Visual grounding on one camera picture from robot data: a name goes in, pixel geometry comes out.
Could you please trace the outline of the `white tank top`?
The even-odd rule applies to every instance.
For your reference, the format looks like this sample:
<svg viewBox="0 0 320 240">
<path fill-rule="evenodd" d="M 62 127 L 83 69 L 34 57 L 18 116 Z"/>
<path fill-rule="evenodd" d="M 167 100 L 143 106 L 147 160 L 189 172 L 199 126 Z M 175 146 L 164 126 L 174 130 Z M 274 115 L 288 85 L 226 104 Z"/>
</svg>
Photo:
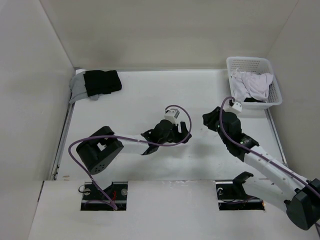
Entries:
<svg viewBox="0 0 320 240">
<path fill-rule="evenodd" d="M 230 74 L 233 97 L 240 102 L 244 102 L 245 98 L 267 102 L 273 78 L 274 75 L 270 73 L 256 74 L 237 68 Z"/>
</svg>

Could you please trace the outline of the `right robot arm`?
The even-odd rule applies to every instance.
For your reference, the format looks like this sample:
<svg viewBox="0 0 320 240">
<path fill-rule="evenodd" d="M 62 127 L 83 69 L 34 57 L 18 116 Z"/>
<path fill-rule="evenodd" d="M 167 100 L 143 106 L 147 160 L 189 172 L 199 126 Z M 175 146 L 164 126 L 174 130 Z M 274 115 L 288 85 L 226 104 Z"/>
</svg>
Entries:
<svg viewBox="0 0 320 240">
<path fill-rule="evenodd" d="M 231 155 L 264 175 L 268 182 L 244 171 L 233 179 L 232 192 L 238 198 L 257 197 L 277 207 L 302 230 L 320 220 L 320 181 L 309 180 L 269 155 L 252 137 L 243 133 L 241 121 L 233 112 L 219 106 L 202 116 L 203 124 L 216 132 Z"/>
</svg>

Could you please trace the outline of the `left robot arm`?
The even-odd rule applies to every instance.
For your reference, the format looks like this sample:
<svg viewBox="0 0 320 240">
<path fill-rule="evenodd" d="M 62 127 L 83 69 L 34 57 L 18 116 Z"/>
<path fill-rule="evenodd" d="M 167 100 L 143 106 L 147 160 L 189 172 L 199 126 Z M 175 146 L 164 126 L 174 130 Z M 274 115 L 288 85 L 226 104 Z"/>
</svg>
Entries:
<svg viewBox="0 0 320 240">
<path fill-rule="evenodd" d="M 186 123 L 172 123 L 161 120 L 153 129 L 137 136 L 117 137 L 109 126 L 97 130 L 91 139 L 76 147 L 76 152 L 91 175 L 96 175 L 108 167 L 118 154 L 148 156 L 166 144 L 185 144 L 192 137 Z"/>
</svg>

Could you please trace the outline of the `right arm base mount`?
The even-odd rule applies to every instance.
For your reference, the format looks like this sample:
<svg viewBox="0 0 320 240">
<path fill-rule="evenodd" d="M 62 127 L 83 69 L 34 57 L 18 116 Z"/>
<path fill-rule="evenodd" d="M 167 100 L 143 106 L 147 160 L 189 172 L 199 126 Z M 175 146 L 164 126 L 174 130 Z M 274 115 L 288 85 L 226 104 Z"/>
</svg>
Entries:
<svg viewBox="0 0 320 240">
<path fill-rule="evenodd" d="M 248 195 L 243 184 L 254 175 L 243 172 L 232 180 L 219 180 L 215 182 L 218 208 L 220 211 L 264 211 L 264 201 L 255 196 Z"/>
</svg>

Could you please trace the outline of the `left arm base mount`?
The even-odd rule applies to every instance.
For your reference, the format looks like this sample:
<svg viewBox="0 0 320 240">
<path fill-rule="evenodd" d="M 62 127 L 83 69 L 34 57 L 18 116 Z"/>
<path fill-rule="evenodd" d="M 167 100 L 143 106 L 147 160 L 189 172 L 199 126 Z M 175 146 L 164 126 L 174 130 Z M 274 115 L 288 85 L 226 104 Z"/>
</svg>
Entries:
<svg viewBox="0 0 320 240">
<path fill-rule="evenodd" d="M 103 191 L 115 203 L 118 211 L 127 210 L 128 182 L 112 182 Z M 86 182 L 78 188 L 81 194 L 81 211 L 114 211 L 107 197 L 92 182 Z"/>
</svg>

